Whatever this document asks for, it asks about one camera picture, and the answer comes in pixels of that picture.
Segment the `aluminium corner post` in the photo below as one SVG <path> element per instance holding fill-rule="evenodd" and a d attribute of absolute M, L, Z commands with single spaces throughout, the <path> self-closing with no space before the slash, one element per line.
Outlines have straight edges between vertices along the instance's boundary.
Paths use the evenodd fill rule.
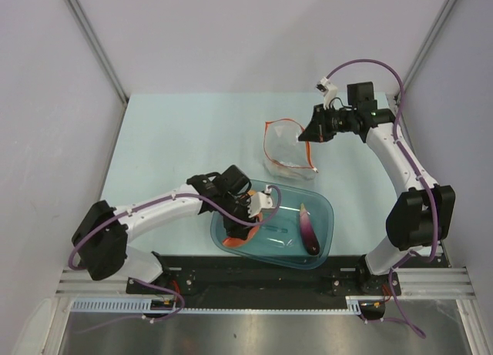
<path fill-rule="evenodd" d="M 416 78 L 458 2 L 459 0 L 444 0 L 442 3 L 434 18 L 434 21 L 431 24 L 431 27 L 428 29 L 428 32 L 418 49 L 418 52 L 412 60 L 410 68 L 403 78 L 404 90 L 408 89 Z"/>
<path fill-rule="evenodd" d="M 110 58 L 108 57 L 106 50 L 104 49 L 82 3 L 80 0 L 64 0 L 64 2 L 79 27 L 82 36 L 91 49 L 92 54 L 96 58 L 102 73 L 107 78 L 112 90 L 122 103 L 123 107 L 127 107 L 129 103 L 129 96 L 125 92 L 116 70 L 111 63 Z"/>

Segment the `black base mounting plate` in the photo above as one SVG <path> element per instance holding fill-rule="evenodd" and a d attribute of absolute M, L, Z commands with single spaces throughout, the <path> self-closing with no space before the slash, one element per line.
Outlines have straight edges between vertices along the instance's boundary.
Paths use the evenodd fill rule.
<path fill-rule="evenodd" d="M 344 310 L 354 296 L 362 302 L 384 302 L 419 283 L 426 273 L 445 269 L 436 258 L 431 267 L 415 258 L 396 273 L 372 277 L 357 256 L 332 256 L 312 270 L 225 256 L 159 256 L 164 274 L 143 285 L 112 276 L 99 286 L 112 295 L 158 296 L 163 289 L 181 294 L 190 310 L 321 311 Z"/>

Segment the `purple toy eggplant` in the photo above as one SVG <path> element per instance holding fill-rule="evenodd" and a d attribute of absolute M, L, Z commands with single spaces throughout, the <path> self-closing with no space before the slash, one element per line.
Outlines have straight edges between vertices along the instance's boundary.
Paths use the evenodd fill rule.
<path fill-rule="evenodd" d="M 311 256 L 316 256 L 320 252 L 320 244 L 310 221 L 310 215 L 304 204 L 300 205 L 299 212 L 300 238 L 304 249 Z"/>

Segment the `right aluminium corner post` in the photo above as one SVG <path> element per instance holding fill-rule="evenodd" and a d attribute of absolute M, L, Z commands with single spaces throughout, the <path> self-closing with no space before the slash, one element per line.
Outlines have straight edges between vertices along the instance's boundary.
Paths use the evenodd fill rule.
<path fill-rule="evenodd" d="M 418 49 L 418 52 L 412 60 L 410 68 L 403 78 L 404 90 L 408 89 L 416 78 L 458 2 L 459 0 L 444 0 L 442 3 L 434 18 L 434 21 L 431 24 L 431 27 L 428 29 L 428 32 Z"/>

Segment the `clear orange zip top bag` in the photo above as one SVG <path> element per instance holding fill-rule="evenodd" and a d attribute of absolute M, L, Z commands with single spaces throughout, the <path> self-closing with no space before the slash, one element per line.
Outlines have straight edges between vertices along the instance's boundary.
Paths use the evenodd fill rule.
<path fill-rule="evenodd" d="M 271 162 L 291 168 L 312 169 L 317 176 L 318 169 L 311 159 L 310 143 L 298 141 L 298 136 L 303 130 L 304 127 L 300 123 L 290 118 L 265 122 L 263 132 L 265 168 L 266 164 Z"/>

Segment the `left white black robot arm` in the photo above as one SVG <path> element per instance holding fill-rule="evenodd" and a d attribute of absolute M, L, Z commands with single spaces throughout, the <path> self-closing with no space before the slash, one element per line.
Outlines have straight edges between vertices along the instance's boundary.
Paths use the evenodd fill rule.
<path fill-rule="evenodd" d="M 113 207 L 94 203 L 72 236 L 68 265 L 85 270 L 94 281 L 114 275 L 143 281 L 154 293 L 165 291 L 170 274 L 157 254 L 130 243 L 144 233 L 188 216 L 218 212 L 226 231 L 245 240 L 257 231 L 261 213 L 250 210 L 251 181 L 237 167 L 188 178 L 181 186 L 141 203 Z"/>

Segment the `grey toy fish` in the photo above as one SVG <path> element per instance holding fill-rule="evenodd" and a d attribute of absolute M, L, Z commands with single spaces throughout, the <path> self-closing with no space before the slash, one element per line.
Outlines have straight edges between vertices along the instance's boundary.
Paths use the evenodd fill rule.
<path fill-rule="evenodd" d="M 310 180 L 316 176 L 316 172 L 312 169 L 291 168 L 283 164 L 267 163 L 266 168 L 272 176 L 282 177 L 287 179 L 305 179 Z"/>

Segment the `left aluminium corner post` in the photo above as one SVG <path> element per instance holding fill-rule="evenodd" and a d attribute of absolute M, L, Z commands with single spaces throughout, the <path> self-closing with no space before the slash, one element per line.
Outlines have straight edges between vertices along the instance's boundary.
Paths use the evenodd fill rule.
<path fill-rule="evenodd" d="M 123 107 L 127 107 L 129 103 L 129 96 L 125 92 L 116 70 L 111 63 L 110 58 L 108 57 L 106 50 L 104 49 L 82 3 L 80 0 L 64 0 L 64 2 L 79 27 L 82 36 L 91 49 L 92 54 L 96 58 L 102 73 L 107 78 L 112 90 L 122 103 Z"/>

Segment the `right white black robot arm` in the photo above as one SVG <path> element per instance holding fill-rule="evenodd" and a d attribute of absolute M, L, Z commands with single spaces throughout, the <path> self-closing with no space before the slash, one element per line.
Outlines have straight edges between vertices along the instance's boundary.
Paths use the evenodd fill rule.
<path fill-rule="evenodd" d="M 338 89 L 329 79 L 321 79 L 316 88 L 324 101 L 314 106 L 299 141 L 328 142 L 346 132 L 360 136 L 380 160 L 396 192 L 397 201 L 385 222 L 386 236 L 356 267 L 356 287 L 373 294 L 392 280 L 393 269 L 419 257 L 420 249 L 430 250 L 424 261 L 434 259 L 439 241 L 448 235 L 455 192 L 424 170 L 405 141 L 396 115 L 379 108 L 372 82 L 350 84 L 347 104 L 339 109 L 334 107 Z"/>

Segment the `toy watermelon slice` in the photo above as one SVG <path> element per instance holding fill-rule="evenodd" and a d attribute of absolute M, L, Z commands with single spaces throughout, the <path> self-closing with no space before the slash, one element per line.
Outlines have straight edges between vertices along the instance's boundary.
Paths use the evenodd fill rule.
<path fill-rule="evenodd" d="M 249 241 L 251 241 L 252 238 L 257 234 L 259 231 L 259 227 L 255 226 L 253 227 L 247 234 L 246 239 L 241 239 L 241 238 L 236 238 L 236 237 L 227 237 L 222 241 L 222 244 L 227 247 L 227 248 L 238 248 L 241 246 L 244 246 L 247 244 Z"/>

